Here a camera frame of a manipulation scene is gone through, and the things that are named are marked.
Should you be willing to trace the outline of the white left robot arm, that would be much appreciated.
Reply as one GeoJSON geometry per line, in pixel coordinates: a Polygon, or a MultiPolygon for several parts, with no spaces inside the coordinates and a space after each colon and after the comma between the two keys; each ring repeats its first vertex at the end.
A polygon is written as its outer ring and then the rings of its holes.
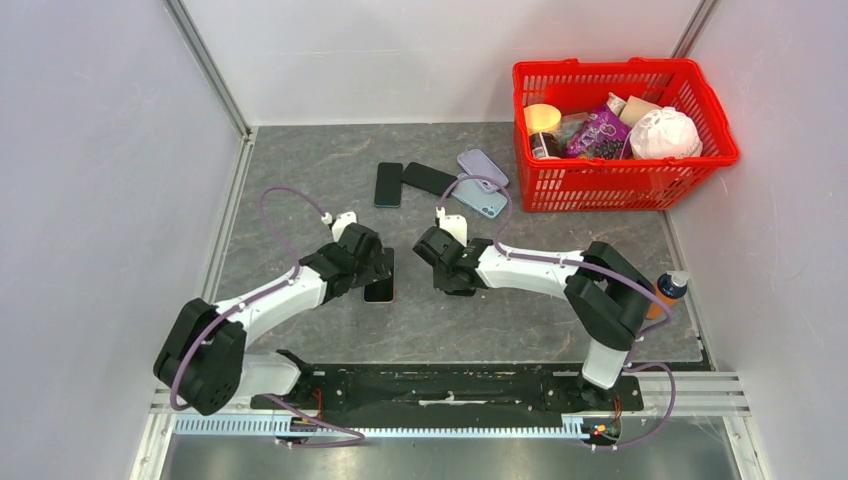
{"type": "Polygon", "coordinates": [[[178,411],[212,415],[233,398],[265,394],[304,407],[314,393],[306,365],[292,354],[250,355],[248,347],[283,322],[390,276],[380,235],[350,223],[274,281],[217,304],[188,301],[153,373],[178,411]]]}

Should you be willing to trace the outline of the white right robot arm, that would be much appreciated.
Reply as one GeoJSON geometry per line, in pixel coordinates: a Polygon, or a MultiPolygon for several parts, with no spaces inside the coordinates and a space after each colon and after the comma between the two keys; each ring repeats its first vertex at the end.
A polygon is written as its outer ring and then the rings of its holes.
{"type": "Polygon", "coordinates": [[[432,268],[434,288],[447,295],[516,289],[567,301],[590,337],[577,382],[579,400],[601,409],[616,398],[616,383],[657,297],[614,247],[594,241],[584,250],[554,253],[484,238],[462,243],[433,226],[413,252],[432,268]]]}

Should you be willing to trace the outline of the black phone silver edge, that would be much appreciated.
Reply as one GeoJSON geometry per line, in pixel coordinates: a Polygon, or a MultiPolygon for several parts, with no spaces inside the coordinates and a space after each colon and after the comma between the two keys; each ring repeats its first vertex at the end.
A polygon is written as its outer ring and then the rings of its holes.
{"type": "Polygon", "coordinates": [[[395,249],[385,247],[385,265],[389,276],[385,279],[367,285],[363,289],[363,300],[369,304],[391,303],[395,298],[395,249]]]}

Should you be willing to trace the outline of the light blue phone case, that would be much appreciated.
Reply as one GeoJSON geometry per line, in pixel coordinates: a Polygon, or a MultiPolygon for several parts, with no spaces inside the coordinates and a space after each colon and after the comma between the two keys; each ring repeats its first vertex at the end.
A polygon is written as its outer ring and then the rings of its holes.
{"type": "Polygon", "coordinates": [[[459,174],[460,182],[451,196],[487,219],[495,219],[507,206],[507,198],[500,192],[497,183],[490,182],[493,191],[485,190],[476,179],[466,180],[467,174],[459,174]]]}

